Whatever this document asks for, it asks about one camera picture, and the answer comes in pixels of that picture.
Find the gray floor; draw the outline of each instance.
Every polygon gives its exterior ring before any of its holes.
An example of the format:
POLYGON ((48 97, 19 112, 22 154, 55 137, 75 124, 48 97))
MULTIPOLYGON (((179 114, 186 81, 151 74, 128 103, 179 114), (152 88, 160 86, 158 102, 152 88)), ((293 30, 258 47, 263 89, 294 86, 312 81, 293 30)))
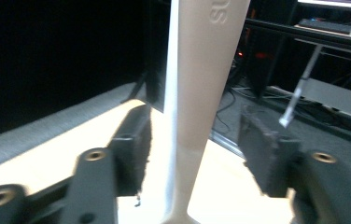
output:
MULTIPOLYGON (((72 106, 11 132, 0 134, 0 163, 72 129, 78 124, 104 113, 108 109, 120 105, 128 97, 132 88, 133 84, 121 86, 113 91, 98 95, 82 104, 72 106)), ((227 107, 227 109, 218 113, 214 121, 213 130, 219 136, 222 143, 225 139, 228 142, 228 146, 237 148, 239 119, 241 113, 244 113, 247 107, 264 109, 274 119, 278 119, 281 113, 266 105, 258 105, 253 99, 254 96, 247 89, 239 88, 236 90, 241 92, 241 94, 234 91, 233 95, 229 92, 223 95, 218 109, 220 110, 224 107, 227 107)), ((144 90, 140 91, 137 98, 144 100, 144 90)), ((337 134, 325 132, 316 126, 298 119, 291 123, 289 130, 302 140, 303 150, 320 149, 327 151, 336 155, 336 157, 351 167, 351 141, 337 134)), ((234 153, 243 156, 239 148, 234 153)))
MULTIPOLYGON (((92 119, 126 100, 134 84, 126 84, 81 104, 0 134, 0 163, 92 119)), ((144 91, 137 98, 143 99, 144 91)))
MULTIPOLYGON (((274 99, 275 97, 269 97, 264 100, 266 103, 258 105, 254 99, 254 95, 249 90, 244 88, 236 90, 241 92, 241 94, 233 91, 234 99, 229 92, 223 95, 219 109, 230 104, 232 105, 228 109, 218 113, 213 129, 218 133, 222 133, 225 138, 231 140, 237 146, 240 115, 246 111, 247 107, 265 110, 274 119, 279 119, 281 116, 280 112, 284 112, 284 110, 277 110, 269 106, 277 104, 277 101, 274 99)), ((302 140, 303 151, 320 150, 328 152, 351 168, 351 140, 344 137, 344 132, 328 132, 323 130, 322 127, 312 125, 306 120, 298 119, 298 116, 291 122, 288 129, 302 140)))

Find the black cable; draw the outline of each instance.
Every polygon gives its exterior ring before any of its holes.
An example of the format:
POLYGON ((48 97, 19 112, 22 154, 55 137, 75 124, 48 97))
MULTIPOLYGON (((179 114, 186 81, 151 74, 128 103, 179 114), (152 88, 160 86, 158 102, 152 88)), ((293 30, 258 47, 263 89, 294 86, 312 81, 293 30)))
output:
POLYGON ((232 95, 232 101, 230 104, 228 105, 225 105, 223 108, 220 108, 218 111, 217 111, 217 114, 228 109, 229 107, 233 106, 234 103, 236 102, 236 97, 234 96, 234 93, 232 91, 228 91, 231 95, 232 95))
POLYGON ((229 125, 226 124, 226 123, 219 117, 218 113, 216 113, 216 118, 219 120, 219 122, 221 122, 221 123, 222 123, 223 125, 225 125, 225 127, 226 127, 226 131, 225 131, 225 132, 222 132, 222 131, 219 131, 219 130, 216 130, 216 129, 215 129, 216 132, 225 134, 225 133, 228 133, 228 132, 231 131, 231 128, 229 127, 229 125))

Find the black wall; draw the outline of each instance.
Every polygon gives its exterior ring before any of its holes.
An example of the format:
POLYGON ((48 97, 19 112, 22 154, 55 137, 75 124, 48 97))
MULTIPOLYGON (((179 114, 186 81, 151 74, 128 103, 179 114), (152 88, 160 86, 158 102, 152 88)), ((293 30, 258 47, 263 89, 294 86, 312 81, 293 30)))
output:
POLYGON ((0 0, 0 133, 143 70, 142 1, 0 0))

